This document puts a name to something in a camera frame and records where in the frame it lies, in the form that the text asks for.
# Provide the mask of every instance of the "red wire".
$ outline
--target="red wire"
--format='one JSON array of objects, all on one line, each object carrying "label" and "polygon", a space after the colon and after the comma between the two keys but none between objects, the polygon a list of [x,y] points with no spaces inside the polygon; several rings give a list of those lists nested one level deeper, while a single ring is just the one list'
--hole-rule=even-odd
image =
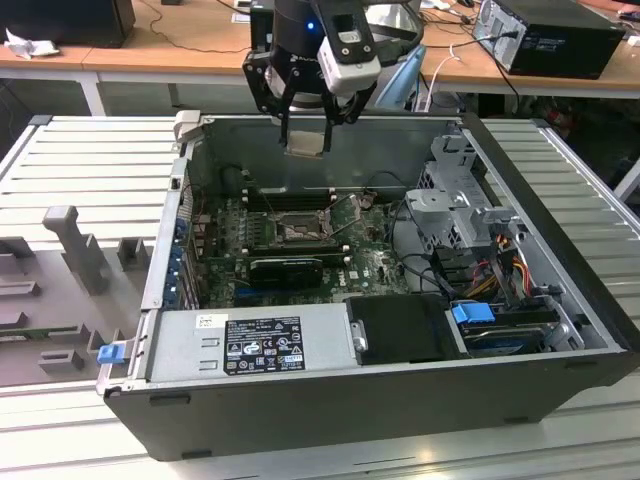
[{"label": "red wire", "polygon": [[480,268],[484,267],[485,265],[489,265],[489,262],[487,262],[487,261],[480,262],[478,264],[478,266],[473,269],[473,283],[471,284],[471,287],[475,287],[476,286],[476,282],[478,281],[478,278],[477,278],[478,270]]}]

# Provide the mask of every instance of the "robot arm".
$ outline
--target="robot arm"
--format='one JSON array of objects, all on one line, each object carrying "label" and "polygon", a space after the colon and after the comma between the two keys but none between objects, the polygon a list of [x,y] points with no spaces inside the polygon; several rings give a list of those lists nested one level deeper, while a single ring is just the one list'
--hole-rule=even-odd
[{"label": "robot arm", "polygon": [[[423,26],[408,0],[275,0],[270,52],[251,51],[243,70],[258,110],[280,120],[289,143],[289,111],[322,108],[322,151],[334,125],[355,123],[376,88],[382,67],[396,64],[420,43]],[[364,8],[402,4],[417,33],[411,40],[375,42]],[[338,97],[350,97],[342,105]]]}]

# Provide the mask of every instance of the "computer case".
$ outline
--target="computer case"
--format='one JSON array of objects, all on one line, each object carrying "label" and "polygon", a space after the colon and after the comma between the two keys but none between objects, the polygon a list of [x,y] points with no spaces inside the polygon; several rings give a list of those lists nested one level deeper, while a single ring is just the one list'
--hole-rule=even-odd
[{"label": "computer case", "polygon": [[624,30],[570,0],[484,0],[473,36],[511,75],[597,79]]},{"label": "computer case", "polygon": [[0,31],[57,45],[119,48],[136,21],[131,0],[4,0]]}]

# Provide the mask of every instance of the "warning label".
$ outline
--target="warning label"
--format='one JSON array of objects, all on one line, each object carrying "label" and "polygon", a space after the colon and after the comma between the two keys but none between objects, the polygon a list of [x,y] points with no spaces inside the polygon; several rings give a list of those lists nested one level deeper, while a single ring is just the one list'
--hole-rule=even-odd
[{"label": "warning label", "polygon": [[229,320],[224,335],[227,375],[304,370],[300,317]]}]

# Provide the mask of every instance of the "black cable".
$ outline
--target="black cable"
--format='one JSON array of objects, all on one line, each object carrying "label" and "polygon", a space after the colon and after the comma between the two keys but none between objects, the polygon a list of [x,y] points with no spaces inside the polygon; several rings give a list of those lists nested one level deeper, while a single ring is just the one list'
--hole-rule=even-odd
[{"label": "black cable", "polygon": [[26,104],[26,103],[24,103],[24,102],[22,101],[22,99],[21,99],[20,97],[18,97],[18,96],[16,95],[16,93],[11,89],[11,87],[9,86],[9,84],[10,84],[10,83],[11,83],[10,81],[8,81],[8,82],[3,82],[3,83],[2,83],[2,87],[3,87],[3,88],[2,88],[2,90],[0,90],[0,91],[4,91],[4,90],[6,90],[7,92],[9,92],[9,94],[11,94],[11,96],[13,97],[13,99],[14,99],[16,102],[18,102],[18,103],[20,104],[20,106],[21,106],[22,108],[24,108],[24,109],[27,111],[27,113],[29,113],[29,115],[31,115],[31,116],[35,115],[35,113],[33,113],[33,110],[31,110],[31,109],[27,106],[27,104]]},{"label": "black cable", "polygon": [[[422,275],[424,275],[425,273],[427,273],[429,270],[431,270],[431,267],[427,267],[422,271]],[[424,289],[422,288],[422,276],[420,277],[420,293],[424,292]]]},{"label": "black cable", "polygon": [[[225,4],[222,0],[217,0],[218,2],[220,2],[222,5],[232,9],[232,10],[236,10],[239,13],[242,13],[243,15],[246,15],[247,12],[243,12],[241,10],[237,10],[236,8],[232,7],[231,5],[227,5]],[[164,18],[164,15],[162,14],[162,12],[160,10],[158,10],[157,8],[149,5],[147,2],[145,2],[145,0],[140,0],[140,2],[142,2],[144,5],[146,5],[147,7],[149,7],[151,10],[153,10],[156,15],[158,15],[158,18],[151,20],[151,23],[149,23],[149,29],[151,30],[151,33],[153,33],[154,35],[157,35],[158,37],[161,37],[162,39],[164,39],[167,43],[169,43],[170,45],[174,46],[175,48],[180,48],[182,50],[189,50],[192,52],[199,52],[199,53],[240,53],[240,52],[244,52],[245,50],[249,50],[251,47],[245,47],[245,48],[241,48],[240,50],[204,50],[202,48],[194,48],[194,47],[185,47],[184,45],[178,45],[177,43],[175,43],[173,40],[171,40],[166,33],[164,32],[160,32],[158,30],[156,30],[156,23],[158,23],[159,21],[161,21]]]},{"label": "black cable", "polygon": [[498,44],[498,39],[496,38],[496,40],[493,42],[493,48],[491,49],[491,58],[493,58],[493,62],[496,64],[496,67],[498,68],[498,71],[500,72],[500,75],[502,75],[502,78],[504,79],[505,82],[507,82],[507,85],[509,85],[509,88],[511,88],[511,90],[513,91],[513,93],[516,96],[516,116],[518,116],[518,114],[520,113],[520,94],[515,89],[513,84],[509,81],[509,79],[507,78],[505,73],[502,71],[502,65],[500,65],[500,63],[496,59],[496,45],[497,44]]},{"label": "black cable", "polygon": [[370,189],[371,188],[371,182],[373,181],[374,178],[376,178],[379,175],[389,175],[390,177],[393,177],[400,185],[402,185],[404,188],[406,188],[407,190],[411,190],[412,187],[408,186],[406,183],[404,183],[400,177],[398,177],[398,175],[396,175],[395,173],[393,173],[391,170],[378,170],[376,172],[373,172],[373,174],[371,174],[371,176],[367,179],[367,181],[364,183],[364,189]]},{"label": "black cable", "polygon": [[498,35],[496,37],[482,37],[482,38],[474,38],[473,40],[469,40],[468,42],[463,43],[454,43],[453,45],[425,45],[427,48],[458,48],[458,47],[466,47],[467,45],[473,45],[474,43],[484,42],[485,40],[498,40],[506,35]]},{"label": "black cable", "polygon": [[[394,230],[396,228],[396,223],[398,221],[398,213],[400,212],[400,209],[403,206],[406,206],[407,201],[406,200],[402,200],[400,202],[400,204],[398,205],[398,207],[396,208],[395,214],[393,216],[393,221],[391,222],[391,227],[390,227],[390,232],[389,232],[389,247],[391,250],[391,254],[393,255],[393,257],[396,259],[396,261],[400,262],[405,270],[408,270],[409,272],[413,273],[414,275],[417,275],[419,278],[426,280],[427,282],[431,283],[432,285],[440,288],[440,284],[438,282],[436,282],[434,279],[427,277],[423,274],[421,274],[418,270],[416,270],[413,267],[410,267],[409,265],[407,265],[406,263],[404,263],[404,261],[402,260],[402,257],[400,258],[398,256],[398,252],[396,251],[396,247],[395,247],[395,239],[394,239]],[[409,213],[411,214],[411,218],[413,220],[413,214],[411,213],[411,209],[409,207],[407,207],[407,210],[409,210]]]},{"label": "black cable", "polygon": [[218,2],[223,7],[227,7],[229,10],[233,10],[234,12],[239,13],[241,15],[249,15],[249,12],[240,10],[239,8],[236,8],[233,5],[229,5],[228,3],[225,3],[222,0],[216,0],[216,2]]}]

